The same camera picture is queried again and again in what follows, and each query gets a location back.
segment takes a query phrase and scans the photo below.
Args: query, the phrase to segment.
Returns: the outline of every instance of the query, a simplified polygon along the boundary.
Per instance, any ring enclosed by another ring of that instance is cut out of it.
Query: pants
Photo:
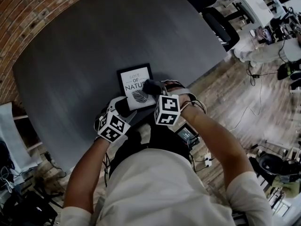
[[[284,41],[273,43],[260,47],[254,51],[241,52],[240,57],[245,61],[254,61],[256,63],[267,63],[279,59],[279,50],[282,48]],[[284,61],[288,61],[284,49],[280,51],[280,56]]]
[[[177,134],[175,134],[167,126],[156,125],[153,113],[149,115],[147,122],[150,125],[151,129],[150,142],[147,144],[141,144],[140,133],[130,129],[130,131],[127,133],[128,139],[117,150],[114,159],[111,161],[111,168],[109,173],[110,177],[113,171],[123,160],[146,148],[170,151],[183,156],[190,162],[190,151]]]

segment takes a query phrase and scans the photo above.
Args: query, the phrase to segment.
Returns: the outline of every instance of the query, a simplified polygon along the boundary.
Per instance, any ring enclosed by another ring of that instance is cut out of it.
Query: white paper
[[[142,91],[144,82],[149,78],[147,67],[121,74],[123,88],[127,96],[127,103],[131,111],[156,103],[151,95],[147,95]]]

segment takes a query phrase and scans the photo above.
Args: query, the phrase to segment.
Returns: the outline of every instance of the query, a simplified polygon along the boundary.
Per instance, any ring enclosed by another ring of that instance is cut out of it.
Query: black picture frame
[[[132,71],[132,70],[141,69],[141,68],[147,68],[147,71],[149,73],[149,77],[150,77],[151,80],[153,80],[153,76],[152,76],[152,72],[151,72],[151,66],[150,66],[149,63],[132,66],[132,67],[129,67],[129,68],[126,68],[126,69],[117,70],[117,77],[118,77],[118,81],[119,81],[120,91],[121,91],[121,94],[123,96],[126,96],[126,92],[124,90],[124,85],[123,85],[123,81],[122,81],[122,78],[121,78],[121,74],[125,73],[125,72]],[[144,110],[148,110],[150,108],[155,108],[155,107],[156,107],[156,104],[146,106],[146,107],[143,107],[143,108],[138,108],[136,110],[139,112],[139,111],[144,111]]]

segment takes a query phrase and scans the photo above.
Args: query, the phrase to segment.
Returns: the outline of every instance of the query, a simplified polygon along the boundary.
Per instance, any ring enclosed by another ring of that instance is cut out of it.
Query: desk
[[[116,71],[150,63],[184,86],[226,57],[187,0],[80,0],[47,25],[14,65],[41,141],[63,170],[96,137],[95,116],[120,95]]]
[[[264,0],[239,0],[256,20],[254,24],[248,24],[242,28],[243,31],[249,32],[259,26],[264,28],[274,17]]]

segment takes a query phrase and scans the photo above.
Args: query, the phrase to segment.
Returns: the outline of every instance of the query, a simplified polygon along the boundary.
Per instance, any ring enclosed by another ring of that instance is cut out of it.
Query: picture frame
[[[155,108],[156,101],[142,88],[147,79],[153,79],[150,64],[142,64],[117,71],[120,91],[127,97],[130,111]]]

